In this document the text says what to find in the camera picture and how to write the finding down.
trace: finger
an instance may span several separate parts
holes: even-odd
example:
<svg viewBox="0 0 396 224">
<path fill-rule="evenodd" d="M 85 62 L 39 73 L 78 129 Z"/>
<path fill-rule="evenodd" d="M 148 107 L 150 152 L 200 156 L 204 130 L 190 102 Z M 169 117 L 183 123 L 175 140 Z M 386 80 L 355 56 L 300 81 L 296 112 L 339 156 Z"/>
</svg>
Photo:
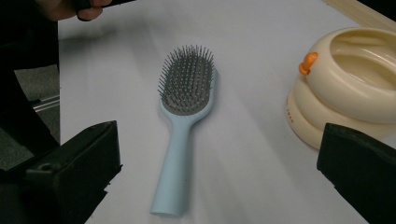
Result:
<svg viewBox="0 0 396 224">
<path fill-rule="evenodd" d="M 50 21 L 60 21 L 76 16 L 71 1 L 62 0 L 35 0 L 40 12 Z"/>
<path fill-rule="evenodd" d="M 103 7 L 111 3 L 111 0 L 91 0 L 93 7 Z"/>
<path fill-rule="evenodd" d="M 79 11 L 78 17 L 84 21 L 91 21 L 98 18 L 102 12 L 103 9 L 101 7 L 92 7 Z"/>
</svg>

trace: metal bristle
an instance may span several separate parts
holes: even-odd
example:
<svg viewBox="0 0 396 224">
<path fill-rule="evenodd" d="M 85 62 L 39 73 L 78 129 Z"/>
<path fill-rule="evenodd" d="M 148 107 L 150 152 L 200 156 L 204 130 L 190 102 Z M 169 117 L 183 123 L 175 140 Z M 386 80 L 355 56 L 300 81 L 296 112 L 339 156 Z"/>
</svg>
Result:
<svg viewBox="0 0 396 224">
<path fill-rule="evenodd" d="M 213 70 L 209 49 L 185 46 L 171 52 L 164 62 L 158 89 L 165 108 L 180 116 L 202 110 L 209 101 Z"/>
</svg>

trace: hairbrush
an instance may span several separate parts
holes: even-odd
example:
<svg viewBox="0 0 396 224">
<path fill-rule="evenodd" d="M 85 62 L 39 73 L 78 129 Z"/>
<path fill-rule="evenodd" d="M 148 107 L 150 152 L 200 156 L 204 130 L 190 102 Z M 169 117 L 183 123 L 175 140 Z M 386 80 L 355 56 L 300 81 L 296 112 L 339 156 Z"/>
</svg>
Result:
<svg viewBox="0 0 396 224">
<path fill-rule="evenodd" d="M 216 69 L 212 53 L 197 46 L 176 49 L 168 55 L 160 78 L 161 111 L 172 122 L 172 134 L 150 213 L 182 216 L 187 203 L 191 126 L 213 107 Z"/>
</svg>

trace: white table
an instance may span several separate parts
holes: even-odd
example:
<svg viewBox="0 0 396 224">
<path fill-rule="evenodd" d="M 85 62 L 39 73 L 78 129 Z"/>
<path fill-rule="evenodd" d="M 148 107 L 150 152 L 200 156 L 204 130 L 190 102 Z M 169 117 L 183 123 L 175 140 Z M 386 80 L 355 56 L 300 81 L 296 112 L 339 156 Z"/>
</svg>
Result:
<svg viewBox="0 0 396 224">
<path fill-rule="evenodd" d="M 62 143 L 100 122 L 119 127 L 122 171 L 88 223 L 366 223 L 285 117 L 311 45 L 352 26 L 319 0 L 138 0 L 95 21 L 61 21 Z M 156 217 L 149 209 L 171 132 L 157 86 L 168 53 L 185 45 L 215 55 L 216 103 L 191 130 L 187 213 Z M 384 141 L 396 147 L 395 137 Z"/>
</svg>

